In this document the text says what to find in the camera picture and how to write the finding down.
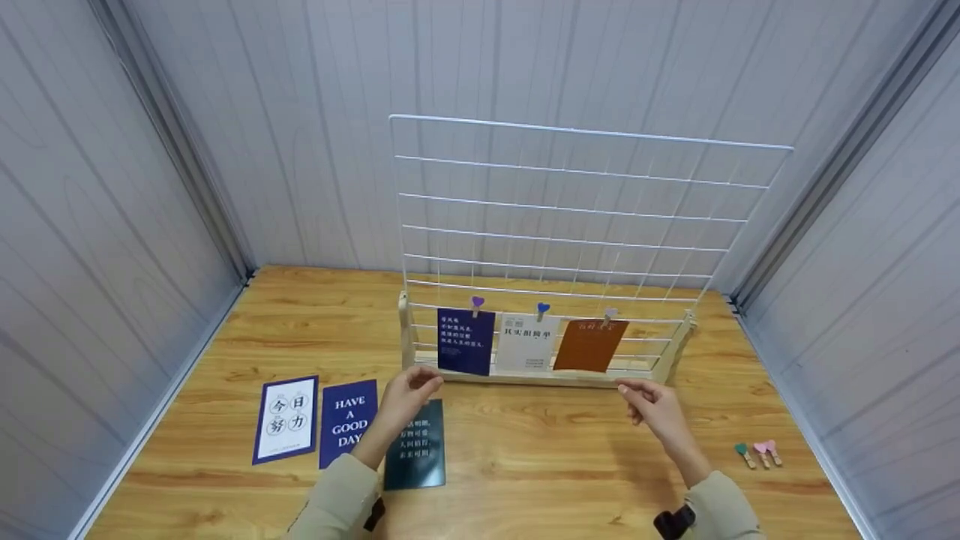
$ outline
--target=card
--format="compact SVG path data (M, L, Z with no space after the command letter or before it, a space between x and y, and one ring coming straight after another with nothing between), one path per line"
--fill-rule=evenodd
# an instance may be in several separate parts
M376 416L376 380L324 388L320 416L320 468L356 446Z
M560 342L557 361L553 369L582 369L607 373L607 367L620 344L628 321L613 321L600 328L603 319L578 319L570 321Z
M500 315L500 337L496 342L496 372L537 372L550 370L553 344L560 333L560 317L537 322L537 315Z
M437 367L487 376L493 349L492 311L437 309Z
M429 401L387 449L383 490L446 484L444 403Z
M317 447L316 410L316 375L264 384L253 465L313 452Z

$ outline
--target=person's left hand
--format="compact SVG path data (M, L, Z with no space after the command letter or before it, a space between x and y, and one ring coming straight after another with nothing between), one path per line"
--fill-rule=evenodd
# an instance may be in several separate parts
M444 378L437 368L407 368L387 383L373 423L383 429L393 441L443 384Z
M390 444L443 384L440 371L433 367L413 366L397 374L387 383L373 422L351 454L376 470Z

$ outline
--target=beige sleeve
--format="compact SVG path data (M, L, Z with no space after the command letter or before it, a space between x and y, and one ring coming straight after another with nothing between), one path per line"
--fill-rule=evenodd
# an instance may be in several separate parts
M306 506L287 529L288 540L363 538L363 529L376 503L377 475L350 454L326 468L310 490Z
M684 538L762 540L759 521L740 488L720 471L690 488L684 497L697 519Z

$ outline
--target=wood grain tabletop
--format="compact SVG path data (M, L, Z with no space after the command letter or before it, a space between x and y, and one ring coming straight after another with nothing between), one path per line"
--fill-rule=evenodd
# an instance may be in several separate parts
M396 273L262 268L88 538L281 535L321 471L317 453L251 466L261 387L319 375L321 386L377 379L382 392L399 369L401 287ZM485 307L533 312L535 302L488 295ZM723 298L709 292L696 312L673 383L713 465L771 538L857 538ZM654 516L683 498L679 473L614 390L448 383L438 397L446 485L386 494L378 537L657 538ZM749 470L733 445L767 439L784 466Z

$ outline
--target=wire grid panel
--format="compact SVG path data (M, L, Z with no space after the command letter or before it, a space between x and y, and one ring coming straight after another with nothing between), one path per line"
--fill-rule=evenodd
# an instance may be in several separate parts
M612 369L656 362L793 151L468 118L389 121L418 349L436 350L432 310L466 308L474 294L498 313L546 302L565 320L616 307L632 324Z

